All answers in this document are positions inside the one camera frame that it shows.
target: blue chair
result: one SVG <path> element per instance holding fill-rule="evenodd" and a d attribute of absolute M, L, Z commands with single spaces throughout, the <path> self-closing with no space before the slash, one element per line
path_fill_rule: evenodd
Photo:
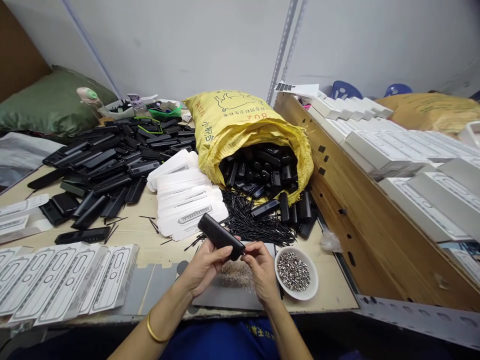
<path fill-rule="evenodd" d="M 346 98 L 359 98 L 363 99 L 364 97 L 357 90 L 355 86 L 349 84 L 345 81 L 337 80 L 333 83 L 333 87 L 331 89 L 331 96 L 332 99 L 346 99 Z"/>
<path fill-rule="evenodd" d="M 384 98 L 399 95 L 399 94 L 411 94 L 413 93 L 412 88 L 405 84 L 392 84 L 386 88 Z"/>

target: gold bangle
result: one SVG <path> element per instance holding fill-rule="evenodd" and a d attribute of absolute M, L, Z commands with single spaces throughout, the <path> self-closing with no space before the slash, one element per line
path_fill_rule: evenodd
<path fill-rule="evenodd" d="M 150 313 L 152 310 L 148 312 L 148 315 L 146 316 L 146 329 L 148 330 L 148 333 L 150 334 L 150 337 L 153 339 L 158 344 L 166 343 L 168 340 L 170 340 L 170 337 L 166 340 L 161 340 L 159 339 L 153 332 L 152 327 L 150 326 Z"/>

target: human hand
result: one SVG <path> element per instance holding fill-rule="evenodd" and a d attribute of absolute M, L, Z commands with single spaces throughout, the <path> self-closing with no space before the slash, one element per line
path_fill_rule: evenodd
<path fill-rule="evenodd" d="M 178 279 L 185 284 L 193 298 L 202 294 L 210 285 L 223 264 L 229 260 L 232 250 L 232 246 L 217 249 L 209 238 L 203 241 L 203 244 Z"/>
<path fill-rule="evenodd" d="M 248 264 L 253 274 L 255 291 L 262 305 L 280 299 L 275 275 L 274 259 L 263 241 L 254 241 L 245 245 L 246 255 L 242 260 Z"/>

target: workbench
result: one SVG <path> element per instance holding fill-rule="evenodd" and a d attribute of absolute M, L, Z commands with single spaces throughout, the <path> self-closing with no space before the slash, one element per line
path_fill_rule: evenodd
<path fill-rule="evenodd" d="M 0 195 L 0 207 L 11 205 L 25 200 L 27 197 L 41 194 L 49 194 L 50 197 L 61 194 L 64 190 L 60 189 L 60 181 L 32 194 L 32 190 L 27 187 L 31 181 L 51 172 L 53 168 L 41 166 L 22 181 L 8 189 Z M 120 246 L 128 244 L 137 244 L 140 247 L 137 257 L 137 267 L 144 268 L 149 264 L 170 268 L 173 264 L 182 261 L 190 261 L 194 256 L 198 245 L 190 247 L 185 251 L 196 238 L 195 235 L 183 241 L 170 241 L 163 245 L 170 238 L 165 238 L 154 230 L 149 220 L 144 217 L 157 217 L 157 194 L 145 187 L 138 204 L 127 205 L 118 214 L 125 218 L 118 222 L 118 228 L 108 240 L 108 246 Z M 17 246 L 29 246 L 33 248 L 42 248 L 54 245 L 54 240 L 58 235 L 75 231 L 70 228 L 72 221 L 54 227 L 48 231 L 4 243 L 0 248 L 9 248 Z M 104 225 L 103 219 L 97 219 L 90 227 L 98 228 Z M 299 247 L 305 251 L 316 266 L 319 278 L 318 292 L 308 301 L 298 301 L 290 298 L 288 295 L 283 297 L 283 302 L 291 314 L 316 314 L 326 312 L 340 312 L 358 309 L 359 305 L 352 292 L 349 283 L 346 280 L 344 272 L 339 262 L 331 252 L 324 251 L 320 247 L 322 238 L 322 228 L 317 222 L 311 232 L 308 240 L 298 237 L 294 247 Z M 231 318 L 231 317 L 251 317 L 257 315 L 257 311 L 238 311 L 234 309 L 219 308 L 191 308 L 185 315 L 186 319 L 206 319 L 206 318 Z M 104 311 L 92 315 L 79 316 L 62 326 L 93 326 L 93 325 L 112 325 L 136 323 L 143 318 L 143 315 L 126 316 L 112 314 L 111 311 Z M 8 317 L 0 319 L 0 327 L 7 326 Z"/>

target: yellow woven sack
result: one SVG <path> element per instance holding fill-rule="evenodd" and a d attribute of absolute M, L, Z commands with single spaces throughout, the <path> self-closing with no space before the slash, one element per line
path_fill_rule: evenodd
<path fill-rule="evenodd" d="M 288 203 L 299 199 L 314 170 L 312 153 L 302 127 L 293 126 L 261 98 L 241 91 L 202 92 L 183 101 L 195 122 L 200 170 L 225 186 L 219 165 L 238 149 L 258 143 L 290 146 L 298 160 L 298 190 Z"/>
<path fill-rule="evenodd" d="M 456 137 L 466 124 L 480 119 L 480 105 L 475 101 L 440 93 L 410 93 L 375 101 L 392 109 L 390 119 L 405 129 L 435 130 Z"/>

